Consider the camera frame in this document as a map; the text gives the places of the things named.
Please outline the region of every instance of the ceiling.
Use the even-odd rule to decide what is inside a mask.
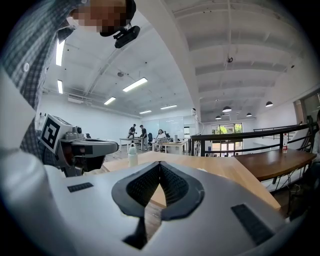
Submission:
[[[44,93],[57,94],[57,80],[63,82],[63,93],[78,97],[84,104],[111,111],[141,116],[191,108],[186,83],[165,43],[152,25],[138,11],[132,26],[141,32],[136,40],[122,49],[115,48],[112,37],[78,28],[65,42],[62,66],[53,55]],[[129,91],[123,89],[145,77],[148,82]],[[104,103],[115,97],[108,106]]]
[[[299,26],[270,0],[165,0],[195,68],[202,122],[257,114],[277,78],[304,56]]]

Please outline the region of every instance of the floor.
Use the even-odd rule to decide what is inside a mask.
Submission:
[[[146,151],[141,151],[140,147],[137,146],[138,155],[143,154],[145,152]],[[127,157],[128,157],[127,146],[125,145],[125,146],[121,147],[121,152],[118,151],[114,154],[107,155],[105,157],[105,162],[111,162],[111,161],[115,161],[115,160],[119,160],[119,159],[124,159]],[[296,173],[294,174],[294,178],[292,176],[293,179],[291,180],[291,182],[293,182],[293,180],[296,180],[296,176],[299,177],[299,174],[300,174],[300,170],[296,171]],[[285,176],[280,180],[279,187],[284,185],[284,189],[277,191],[276,193],[273,193],[274,198],[281,205],[280,214],[284,218],[288,217],[287,212],[288,212],[288,207],[289,207],[289,193],[290,193],[290,191],[292,191],[293,193],[298,191],[298,194],[301,193],[300,187],[291,186],[290,188],[288,188],[286,186],[288,184],[287,179],[288,179],[288,177]],[[273,185],[270,185],[270,183],[271,183],[271,181],[267,181],[264,183],[264,186],[271,192],[274,190],[274,188],[273,188]],[[290,206],[291,210],[294,209],[294,207],[296,207],[295,206],[296,203],[297,202],[291,203],[291,206]],[[147,207],[145,208],[144,218],[145,218],[145,227],[146,227],[146,233],[147,233],[148,240],[151,239],[151,237],[154,235],[154,233],[157,231],[157,229],[161,225],[161,211],[162,211],[162,208],[153,204],[153,203],[149,203],[147,205]]]

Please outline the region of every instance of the water bottle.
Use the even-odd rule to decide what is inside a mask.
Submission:
[[[282,153],[286,154],[288,152],[288,135],[287,133],[283,134],[283,145]]]
[[[137,153],[136,145],[134,143],[132,143],[129,148],[128,162],[129,162],[129,167],[134,167],[138,165],[138,153]]]

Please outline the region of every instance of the ceiling light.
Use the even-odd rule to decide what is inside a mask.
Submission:
[[[65,42],[65,40],[62,41],[60,44],[59,42],[57,42],[55,64],[57,64],[58,66],[62,66],[62,55],[64,53]]]
[[[222,112],[230,112],[230,111],[232,111],[232,109],[229,106],[225,106],[224,109],[222,110]]]
[[[130,90],[132,90],[140,85],[143,85],[146,82],[148,82],[148,80],[144,77],[144,78],[140,79],[139,81],[136,81],[133,84],[129,85],[127,88],[124,88],[123,91],[127,93]]]
[[[104,105],[109,105],[111,102],[113,102],[116,98],[115,97],[111,97],[110,99],[108,99]]]
[[[271,102],[271,101],[268,101],[266,104],[265,104],[265,107],[266,108],[269,108],[271,106],[273,106],[274,104]]]
[[[60,94],[64,94],[64,91],[62,89],[62,81],[58,80],[58,91]]]
[[[146,113],[150,113],[150,112],[152,112],[152,111],[148,110],[148,111],[141,112],[140,114],[146,114]]]
[[[166,107],[162,107],[160,108],[161,110],[166,110],[166,109],[171,109],[171,108],[175,108],[177,107],[177,105],[173,105],[173,106],[166,106]]]

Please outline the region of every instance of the small bottle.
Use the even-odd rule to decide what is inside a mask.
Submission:
[[[288,152],[288,135],[287,133],[283,134],[283,144],[282,144],[282,153],[286,154]]]
[[[128,162],[129,162],[129,167],[134,167],[138,165],[138,154],[137,154],[137,149],[134,143],[132,143],[129,148]]]

